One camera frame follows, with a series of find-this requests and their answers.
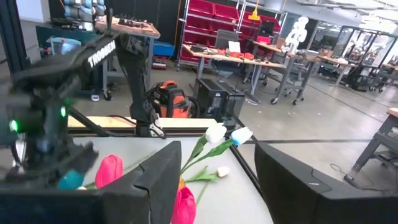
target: pink tulip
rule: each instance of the pink tulip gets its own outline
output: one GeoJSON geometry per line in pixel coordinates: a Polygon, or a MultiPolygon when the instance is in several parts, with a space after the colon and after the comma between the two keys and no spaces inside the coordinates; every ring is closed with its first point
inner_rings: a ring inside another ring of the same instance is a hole
{"type": "Polygon", "coordinates": [[[172,224],[193,224],[197,214],[197,205],[192,192],[184,187],[175,198],[172,224]]]}
{"type": "Polygon", "coordinates": [[[123,161],[120,157],[109,155],[105,157],[95,176],[97,189],[112,183],[123,175],[123,161]]]}

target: blue bin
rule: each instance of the blue bin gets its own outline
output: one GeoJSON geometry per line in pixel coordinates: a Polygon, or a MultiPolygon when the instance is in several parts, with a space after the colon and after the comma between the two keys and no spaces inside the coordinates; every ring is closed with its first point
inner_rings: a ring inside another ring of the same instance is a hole
{"type": "Polygon", "coordinates": [[[174,55],[174,45],[167,42],[155,41],[154,55],[171,57],[174,55]]]}

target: cardboard box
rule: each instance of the cardboard box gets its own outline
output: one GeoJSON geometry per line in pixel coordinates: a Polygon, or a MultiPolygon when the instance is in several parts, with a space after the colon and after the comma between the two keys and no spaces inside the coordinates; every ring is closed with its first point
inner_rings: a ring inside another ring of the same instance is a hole
{"type": "Polygon", "coordinates": [[[332,55],[333,55],[332,50],[321,49],[321,51],[319,51],[319,56],[331,57],[332,55]]]}
{"type": "Polygon", "coordinates": [[[280,49],[282,46],[285,44],[285,39],[284,38],[278,38],[275,44],[275,47],[280,49]]]}

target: white tulip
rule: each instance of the white tulip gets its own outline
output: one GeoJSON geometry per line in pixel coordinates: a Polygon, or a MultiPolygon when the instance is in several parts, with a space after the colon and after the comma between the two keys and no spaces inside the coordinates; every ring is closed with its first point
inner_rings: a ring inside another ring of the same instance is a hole
{"type": "Polygon", "coordinates": [[[253,135],[253,132],[248,127],[240,128],[231,133],[232,141],[234,145],[240,146],[245,143],[253,135]]]}
{"type": "Polygon", "coordinates": [[[218,177],[225,177],[226,175],[229,174],[230,168],[229,167],[219,167],[217,169],[217,175],[218,177]]]}
{"type": "Polygon", "coordinates": [[[216,144],[224,138],[225,133],[226,127],[222,124],[216,124],[206,130],[205,137],[208,143],[216,144]]]}

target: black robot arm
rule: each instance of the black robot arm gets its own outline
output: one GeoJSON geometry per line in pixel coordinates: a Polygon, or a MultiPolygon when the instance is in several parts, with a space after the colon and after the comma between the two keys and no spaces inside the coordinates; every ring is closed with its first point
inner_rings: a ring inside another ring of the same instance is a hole
{"type": "MultiPolygon", "coordinates": [[[[68,98],[114,52],[131,89],[130,113],[137,120],[136,133],[149,134],[156,115],[146,100],[145,49],[137,41],[126,50],[125,37],[108,31],[74,52],[43,59],[13,76],[12,88],[0,105],[0,145],[13,145],[17,135],[24,134],[26,158],[0,182],[0,189],[53,187],[69,170],[85,174],[91,168],[98,157],[92,143],[76,146],[67,134],[67,114],[75,111],[68,98]]],[[[88,119],[85,124],[95,126],[88,119]]]]}

